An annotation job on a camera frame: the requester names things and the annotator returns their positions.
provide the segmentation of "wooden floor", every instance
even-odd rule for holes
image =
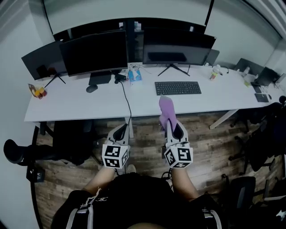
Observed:
[[[177,116],[189,133],[189,141],[193,147],[194,163],[188,167],[188,174],[200,194],[206,191],[218,193],[225,187],[222,174],[237,178],[243,170],[244,159],[229,161],[230,155],[238,153],[239,144],[235,136],[248,138],[244,134],[245,127],[238,123],[230,128],[234,117],[228,119],[214,130],[209,126],[225,112],[199,113]],[[158,117],[133,118],[134,139],[130,140],[129,162],[134,164],[139,174],[161,177],[168,170],[165,159],[162,159],[161,146],[164,145],[164,132],[161,131]],[[124,123],[123,119],[96,120],[98,133],[108,133],[111,129]],[[257,126],[251,125],[250,132]],[[38,144],[52,145],[52,138],[46,134],[38,135]],[[94,152],[100,155],[100,148]],[[44,228],[50,228],[52,217],[64,203],[69,193],[82,189],[85,184],[97,173],[98,165],[94,159],[88,159],[84,164],[76,167],[73,164],[64,164],[62,161],[42,161],[38,164],[45,169],[46,177],[43,183],[36,183],[36,197],[38,209]],[[247,176],[256,177],[256,190],[264,188],[265,180],[270,180],[270,188],[275,184],[275,177],[282,177],[282,158],[276,158],[276,165],[272,171],[262,167],[253,172],[248,167]]]

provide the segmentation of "monitor stand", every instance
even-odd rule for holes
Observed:
[[[184,73],[184,74],[190,76],[187,72],[185,72],[185,71],[179,69],[179,68],[178,68],[176,65],[174,65],[174,64],[170,64],[163,72],[167,71],[170,67],[172,67],[172,68],[174,68],[174,69],[177,69],[177,70],[179,70],[180,72],[182,72],[182,73]]]
[[[55,76],[50,80],[50,82],[47,83],[47,85],[45,86],[45,88],[55,79],[55,78],[59,78],[64,84],[66,84],[65,81],[62,80],[62,78],[60,77],[60,74],[55,74]]]
[[[90,74],[88,85],[95,86],[98,84],[108,84],[111,80],[111,72],[93,72]]]

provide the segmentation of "person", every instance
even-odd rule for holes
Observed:
[[[102,167],[83,190],[70,193],[51,228],[206,228],[202,208],[192,204],[199,194],[186,169],[171,174],[173,191],[165,179],[139,175],[133,165],[115,179],[115,169]]]

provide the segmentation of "computer mouse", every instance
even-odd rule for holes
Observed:
[[[88,86],[88,87],[86,88],[86,92],[87,92],[87,93],[91,93],[91,92],[94,92],[94,91],[97,90],[97,89],[98,89],[98,86],[97,86],[97,85]]]

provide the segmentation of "desk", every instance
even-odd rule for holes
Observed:
[[[160,115],[159,98],[156,95],[155,81],[197,81],[202,94],[171,95],[176,114],[228,110],[210,129],[217,127],[233,115],[238,109],[257,108],[278,102],[284,95],[281,89],[269,86],[268,94],[272,96],[268,103],[257,102],[253,87],[246,87],[242,76],[236,71],[223,68],[223,76],[214,81],[209,80],[212,67],[191,66],[190,76],[170,68],[157,76],[165,66],[140,68],[142,82],[130,85],[123,83],[132,117]],[[180,67],[188,71],[188,66]],[[39,100],[32,97],[26,112],[26,122],[76,120],[76,119],[108,119],[125,117],[128,121],[129,108],[124,97],[122,85],[114,83],[114,76],[108,84],[99,85],[98,90],[87,93],[89,75],[64,76],[56,78],[48,87],[48,95]]]

